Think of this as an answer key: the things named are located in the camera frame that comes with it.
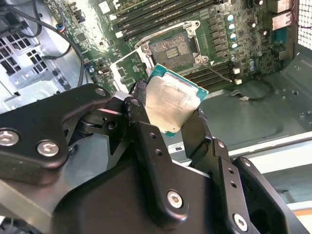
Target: capacitor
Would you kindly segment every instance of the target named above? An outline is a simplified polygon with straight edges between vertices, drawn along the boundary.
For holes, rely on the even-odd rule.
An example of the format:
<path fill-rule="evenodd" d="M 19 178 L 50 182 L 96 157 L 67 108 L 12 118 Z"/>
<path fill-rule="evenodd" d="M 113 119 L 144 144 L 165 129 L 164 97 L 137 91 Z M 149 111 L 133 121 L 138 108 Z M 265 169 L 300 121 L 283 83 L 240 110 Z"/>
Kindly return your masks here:
<path fill-rule="evenodd" d="M 235 48 L 237 48 L 238 47 L 238 44 L 236 43 L 236 42 L 233 42 L 232 44 L 231 44 L 231 48 L 232 49 L 235 49 Z"/>
<path fill-rule="evenodd" d="M 236 57 L 234 55 L 231 55 L 231 62 L 236 62 L 236 61 L 237 61 Z"/>
<path fill-rule="evenodd" d="M 248 23 L 248 26 L 251 28 L 255 28 L 257 26 L 257 24 L 254 21 L 252 21 L 252 22 Z"/>
<path fill-rule="evenodd" d="M 226 17 L 227 21 L 232 22 L 234 20 L 234 16 L 233 15 L 228 15 Z"/>
<path fill-rule="evenodd" d="M 235 34 L 235 33 L 231 33 L 231 34 L 230 34 L 230 38 L 231 38 L 231 39 L 235 39 L 235 38 L 236 38 L 236 34 Z"/>
<path fill-rule="evenodd" d="M 249 66 L 254 67 L 255 66 L 255 61 L 253 59 L 250 59 L 248 61 Z"/>
<path fill-rule="evenodd" d="M 230 30 L 235 29 L 235 25 L 234 25 L 233 23 L 229 24 L 229 29 L 230 29 Z"/>
<path fill-rule="evenodd" d="M 262 51 L 257 52 L 257 57 L 261 57 L 263 55 Z"/>
<path fill-rule="evenodd" d="M 254 0 L 254 3 L 255 3 L 256 5 L 261 6 L 261 5 L 263 5 L 264 0 Z"/>

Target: ventilation grille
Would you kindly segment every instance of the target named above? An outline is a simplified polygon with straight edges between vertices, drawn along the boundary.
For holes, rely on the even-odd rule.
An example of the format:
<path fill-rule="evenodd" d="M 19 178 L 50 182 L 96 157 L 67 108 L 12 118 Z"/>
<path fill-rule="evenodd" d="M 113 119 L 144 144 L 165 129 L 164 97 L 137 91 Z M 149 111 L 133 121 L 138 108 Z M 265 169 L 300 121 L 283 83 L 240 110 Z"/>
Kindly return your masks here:
<path fill-rule="evenodd" d="M 11 76 L 21 68 L 12 58 L 13 52 L 3 39 L 0 39 L 0 63 L 5 68 L 6 73 Z"/>
<path fill-rule="evenodd" d="M 24 54 L 23 51 L 26 53 L 32 47 L 32 44 L 27 38 L 21 37 L 17 33 L 7 36 L 6 40 L 0 39 L 0 63 L 6 69 L 8 76 L 23 69 L 23 66 L 21 65 L 23 64 L 22 60 L 20 60 L 19 64 L 16 59 L 18 60 L 19 55 Z M 34 67 L 31 69 L 31 73 L 26 71 L 25 74 L 27 73 L 28 76 L 31 76 L 31 74 L 40 74 L 47 70 L 47 65 L 42 61 L 42 58 L 38 55 L 36 50 L 27 52 L 27 56 L 32 61 Z"/>
<path fill-rule="evenodd" d="M 298 29 L 298 44 L 303 45 L 308 49 L 312 49 L 312 1 L 299 1 L 299 25 L 308 28 L 299 27 Z"/>
<path fill-rule="evenodd" d="M 27 53 L 27 56 L 35 65 L 33 71 L 37 74 L 44 72 L 47 69 L 47 65 L 42 61 L 42 58 L 37 54 L 36 50 L 32 50 Z"/>

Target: screw head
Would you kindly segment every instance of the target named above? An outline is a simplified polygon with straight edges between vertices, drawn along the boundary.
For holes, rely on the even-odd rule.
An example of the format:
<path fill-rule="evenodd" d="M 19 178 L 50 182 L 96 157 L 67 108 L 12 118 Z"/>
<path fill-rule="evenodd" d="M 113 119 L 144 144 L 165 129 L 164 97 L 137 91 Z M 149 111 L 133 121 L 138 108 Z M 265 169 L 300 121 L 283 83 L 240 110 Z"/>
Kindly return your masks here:
<path fill-rule="evenodd" d="M 0 145 L 2 146 L 12 146 L 18 143 L 20 137 L 17 133 L 10 130 L 0 131 Z"/>
<path fill-rule="evenodd" d="M 242 216 L 240 216 L 239 214 L 234 214 L 233 219 L 240 230 L 242 230 L 243 232 L 246 232 L 248 230 L 248 225 Z"/>
<path fill-rule="evenodd" d="M 246 158 L 242 158 L 242 161 L 244 162 L 244 164 L 247 166 L 247 167 L 251 167 L 251 163 L 246 159 Z"/>
<path fill-rule="evenodd" d="M 140 106 L 141 105 L 141 103 L 138 101 L 138 100 L 136 100 L 136 99 L 131 99 L 131 102 L 134 104 L 134 105 L 136 105 L 136 106 Z"/>
<path fill-rule="evenodd" d="M 58 154 L 59 147 L 52 141 L 43 141 L 37 146 L 37 151 L 42 156 L 52 157 Z"/>
<path fill-rule="evenodd" d="M 106 96 L 104 89 L 96 88 L 96 93 L 101 96 Z"/>
<path fill-rule="evenodd" d="M 181 196 L 175 191 L 169 191 L 167 193 L 167 199 L 174 208 L 181 208 L 183 205 L 183 200 Z"/>
<path fill-rule="evenodd" d="M 221 148 L 224 148 L 225 145 L 221 142 L 221 141 L 218 141 L 218 145 L 221 147 Z"/>

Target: mounting hole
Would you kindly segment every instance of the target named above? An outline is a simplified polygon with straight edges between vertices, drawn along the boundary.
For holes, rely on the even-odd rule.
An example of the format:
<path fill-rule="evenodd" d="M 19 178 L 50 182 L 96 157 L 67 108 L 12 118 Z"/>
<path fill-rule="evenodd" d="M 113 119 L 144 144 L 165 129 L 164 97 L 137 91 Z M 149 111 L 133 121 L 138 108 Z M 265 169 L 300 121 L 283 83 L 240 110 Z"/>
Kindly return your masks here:
<path fill-rule="evenodd" d="M 117 123 L 115 121 L 110 121 L 108 124 L 107 124 L 107 128 L 109 130 L 113 130 L 114 128 L 116 128 L 117 126 Z"/>
<path fill-rule="evenodd" d="M 131 99 L 131 102 L 134 104 L 134 105 L 136 105 L 136 106 L 140 106 L 141 105 L 141 103 L 139 103 L 139 101 L 138 100 L 136 100 L 136 99 Z"/>
<path fill-rule="evenodd" d="M 150 133 L 150 137 L 156 139 L 156 135 L 154 133 Z"/>
<path fill-rule="evenodd" d="M 237 185 L 233 181 L 231 181 L 231 185 L 233 188 L 237 188 Z"/>
<path fill-rule="evenodd" d="M 162 156 L 162 151 L 157 149 L 157 150 L 155 150 L 155 154 L 158 156 Z"/>

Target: green circuit board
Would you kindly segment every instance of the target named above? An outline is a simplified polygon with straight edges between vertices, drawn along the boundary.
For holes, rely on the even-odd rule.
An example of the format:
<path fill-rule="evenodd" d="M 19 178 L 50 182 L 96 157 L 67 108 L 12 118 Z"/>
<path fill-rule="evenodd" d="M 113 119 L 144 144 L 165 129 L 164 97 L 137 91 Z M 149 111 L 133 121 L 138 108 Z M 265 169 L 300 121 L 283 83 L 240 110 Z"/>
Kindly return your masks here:
<path fill-rule="evenodd" d="M 208 67 L 228 64 L 222 74 L 243 82 L 261 71 L 268 74 L 281 70 L 278 58 L 284 44 L 274 37 L 265 23 L 267 4 L 248 7 L 245 0 L 221 3 L 211 0 L 56 0 L 66 18 L 65 34 L 82 50 L 85 64 L 92 67 L 92 80 L 113 93 L 118 90 L 110 65 L 118 60 L 120 81 L 129 90 L 139 78 L 147 79 L 147 64 L 136 45 L 145 37 L 147 51 L 154 64 L 169 67 L 183 76 L 192 76 Z M 55 17 L 59 14 L 52 2 L 47 2 Z M 190 37 L 184 22 L 193 22 L 195 37 Z M 231 73 L 239 67 L 239 75 Z M 229 85 L 220 77 L 214 85 L 203 77 L 200 86 L 217 90 Z"/>

